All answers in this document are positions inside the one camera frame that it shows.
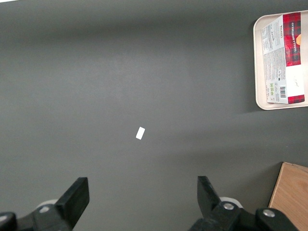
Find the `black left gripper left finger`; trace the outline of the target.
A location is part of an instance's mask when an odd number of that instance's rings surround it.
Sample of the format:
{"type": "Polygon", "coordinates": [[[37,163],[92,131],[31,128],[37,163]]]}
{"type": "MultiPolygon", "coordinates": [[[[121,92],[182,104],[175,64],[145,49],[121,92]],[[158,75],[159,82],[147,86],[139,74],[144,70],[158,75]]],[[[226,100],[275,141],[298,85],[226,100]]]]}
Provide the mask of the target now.
{"type": "Polygon", "coordinates": [[[56,200],[38,206],[28,215],[18,218],[14,212],[1,212],[2,231],[72,231],[90,201],[87,177],[79,177],[56,200]]]}

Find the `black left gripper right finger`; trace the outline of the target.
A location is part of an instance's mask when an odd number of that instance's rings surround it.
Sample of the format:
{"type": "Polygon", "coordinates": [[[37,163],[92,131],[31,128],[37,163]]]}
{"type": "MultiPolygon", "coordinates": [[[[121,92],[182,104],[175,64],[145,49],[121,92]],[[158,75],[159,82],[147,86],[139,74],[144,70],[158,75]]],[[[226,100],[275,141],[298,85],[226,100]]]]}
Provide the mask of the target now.
{"type": "Polygon", "coordinates": [[[197,178],[197,200],[203,215],[191,231],[296,231],[280,210],[262,207],[254,214],[232,201],[223,201],[206,176],[197,178]]]}

